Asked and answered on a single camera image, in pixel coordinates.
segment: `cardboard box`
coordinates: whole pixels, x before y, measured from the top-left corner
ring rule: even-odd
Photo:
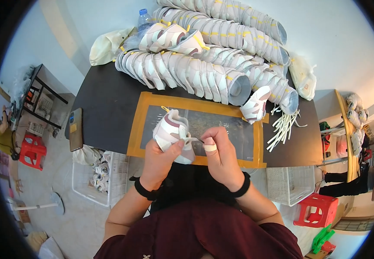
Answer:
[[[18,207],[25,207],[24,203],[17,202]],[[18,214],[20,215],[20,220],[22,223],[31,223],[29,213],[26,210],[19,210]]]
[[[317,254],[314,254],[312,251],[307,253],[305,257],[309,259],[324,259],[328,255],[327,251],[320,250]]]

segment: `white plastic crate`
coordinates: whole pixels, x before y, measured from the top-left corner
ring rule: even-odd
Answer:
[[[93,177],[90,165],[73,162],[72,189],[77,194],[105,207],[114,206],[126,193],[129,157],[112,152],[109,164],[108,192],[99,192],[90,187],[89,179]]]
[[[315,190],[314,166],[267,168],[268,198],[293,206]]]
[[[29,122],[29,129],[30,133],[33,133],[37,136],[43,137],[44,127],[43,125],[36,123],[36,122]]]
[[[35,103],[35,101],[37,100],[37,97],[38,97],[38,94],[35,94],[31,102]],[[42,117],[46,117],[50,113],[52,106],[53,106],[53,100],[51,100],[44,93],[41,93],[40,98],[38,99],[37,106],[35,108],[35,113],[37,113],[38,115]]]

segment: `orange tape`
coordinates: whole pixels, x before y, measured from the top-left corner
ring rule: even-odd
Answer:
[[[131,134],[129,136],[128,150],[126,154],[134,157],[145,157],[145,149],[141,149],[141,140],[147,118],[148,107],[165,106],[190,111],[201,111],[212,114],[226,115],[230,117],[241,118],[242,112],[239,107],[232,105],[224,105],[211,101],[202,101],[174,96],[153,95],[151,92],[142,92],[135,111],[132,123]],[[263,163],[263,128],[262,123],[269,123],[269,114],[259,122],[253,123],[253,161],[238,159],[237,163],[240,167],[246,168],[265,168],[267,165]],[[207,157],[196,156],[193,162],[196,165],[207,165]]]

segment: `red plastic stool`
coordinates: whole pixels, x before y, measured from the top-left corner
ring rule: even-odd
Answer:
[[[30,144],[25,139],[30,138],[32,143]],[[47,154],[47,149],[44,146],[43,139],[41,137],[37,137],[34,135],[26,134],[23,143],[21,144],[21,151],[20,151],[20,162],[29,167],[37,168],[40,171],[43,170],[43,167],[40,165],[41,158]],[[26,162],[24,157],[29,157],[31,163]]]
[[[294,221],[293,224],[304,227],[326,227],[331,224],[335,218],[338,207],[338,198],[320,195],[313,193],[298,203],[301,205],[301,213],[299,214],[298,221]],[[314,213],[308,213],[305,222],[306,210],[310,206],[317,207]]]

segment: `hand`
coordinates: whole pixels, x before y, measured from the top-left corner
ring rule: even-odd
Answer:
[[[184,140],[174,143],[163,152],[155,140],[150,140],[145,147],[145,164],[140,180],[141,185],[148,191],[157,190],[167,177],[174,160],[181,155]]]
[[[238,191],[245,181],[245,176],[237,163],[236,149],[230,142],[226,129],[210,128],[201,139],[204,145],[217,145],[217,150],[205,152],[211,176],[231,192]]]

